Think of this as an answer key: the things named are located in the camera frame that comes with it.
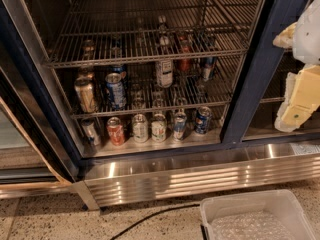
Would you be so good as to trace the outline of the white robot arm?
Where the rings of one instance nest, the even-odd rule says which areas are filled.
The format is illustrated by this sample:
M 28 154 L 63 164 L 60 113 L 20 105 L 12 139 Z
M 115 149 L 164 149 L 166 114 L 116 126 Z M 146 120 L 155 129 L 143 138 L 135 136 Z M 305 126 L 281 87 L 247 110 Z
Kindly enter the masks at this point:
M 280 105 L 274 126 L 292 132 L 320 107 L 320 0 L 313 0 L 297 22 L 284 29 L 273 45 L 291 48 L 293 57 L 304 67 L 288 73 L 285 100 Z

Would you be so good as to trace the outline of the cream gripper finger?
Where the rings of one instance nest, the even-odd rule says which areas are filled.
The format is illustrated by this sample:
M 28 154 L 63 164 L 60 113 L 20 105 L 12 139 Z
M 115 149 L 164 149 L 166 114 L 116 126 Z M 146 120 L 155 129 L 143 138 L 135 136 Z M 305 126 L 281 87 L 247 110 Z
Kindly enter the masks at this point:
M 273 40 L 273 45 L 284 49 L 291 48 L 296 25 L 297 23 L 294 22 L 278 34 Z
M 289 133 L 305 123 L 320 106 L 320 66 L 305 65 L 297 74 L 289 72 L 284 98 L 274 127 Z

